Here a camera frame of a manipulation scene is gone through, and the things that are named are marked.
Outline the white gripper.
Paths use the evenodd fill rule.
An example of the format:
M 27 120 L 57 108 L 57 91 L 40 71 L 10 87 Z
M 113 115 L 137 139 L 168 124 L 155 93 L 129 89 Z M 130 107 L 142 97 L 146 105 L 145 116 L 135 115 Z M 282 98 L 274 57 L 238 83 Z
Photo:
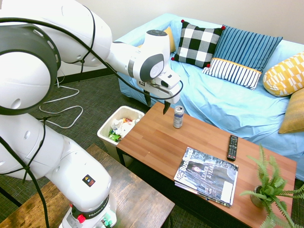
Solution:
M 149 82 L 138 81 L 138 86 L 143 89 L 145 101 L 147 106 L 151 106 L 150 93 L 156 95 L 158 99 L 164 99 L 163 114 L 166 114 L 171 104 L 175 104 L 180 99 L 179 85 L 180 76 L 173 70 L 168 68 L 164 72 L 160 73 L 158 77 Z

